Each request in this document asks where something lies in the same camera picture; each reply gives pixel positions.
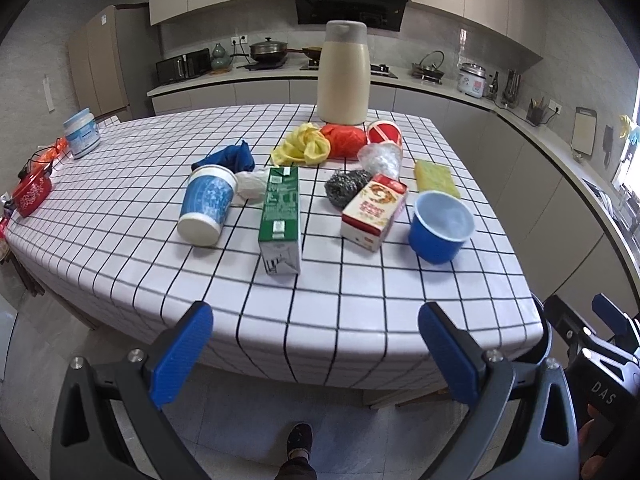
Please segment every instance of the table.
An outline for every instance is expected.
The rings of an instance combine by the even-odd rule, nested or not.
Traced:
[[[542,336],[527,282],[500,222],[430,120],[369,111],[404,133],[406,211],[382,250],[339,236],[324,181],[356,162],[300,169],[303,263],[299,276],[271,277],[259,259],[260,205],[238,197],[215,248],[195,248],[175,225],[190,164],[246,140],[258,166],[294,126],[322,123],[313,105],[196,110],[101,127],[89,155],[63,158],[54,190],[30,217],[16,215],[8,241],[51,290],[89,316],[143,342],[172,326],[194,300],[214,311],[201,355],[225,370],[362,389],[436,390],[444,380],[417,330],[424,300],[436,300],[485,349],[510,357]],[[406,244],[417,196],[414,159],[452,169],[476,233],[451,264],[432,266]]]

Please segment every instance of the juice box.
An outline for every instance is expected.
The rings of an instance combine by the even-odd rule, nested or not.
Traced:
[[[271,168],[262,207],[258,244],[267,274],[298,274],[300,245],[298,168]]]
[[[369,251],[377,251],[404,209],[406,186],[377,174],[342,212],[340,234]]]

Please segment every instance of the rice cooker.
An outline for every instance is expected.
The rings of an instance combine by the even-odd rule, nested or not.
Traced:
[[[463,63],[458,76],[458,90],[478,99],[482,97],[486,84],[484,68],[473,63]]]

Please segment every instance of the black microwave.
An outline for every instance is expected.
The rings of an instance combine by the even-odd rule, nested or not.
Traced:
[[[158,83],[161,85],[198,77],[209,70],[211,70],[211,56],[208,48],[170,57],[156,63]]]

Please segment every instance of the finger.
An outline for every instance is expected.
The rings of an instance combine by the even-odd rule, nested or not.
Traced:
[[[587,438],[589,437],[589,431],[590,431],[592,425],[593,425],[593,421],[590,420],[589,422],[584,424],[583,427],[580,428],[580,430],[578,430],[578,445],[579,446],[584,446],[584,444],[587,442]]]
[[[580,474],[582,475],[583,480],[590,480],[595,476],[598,472],[598,469],[604,463],[605,458],[603,456],[592,456],[587,462],[582,466],[582,470]]]
[[[598,415],[600,415],[600,412],[590,404],[587,404],[587,413],[589,413],[589,416],[591,418],[596,418]]]

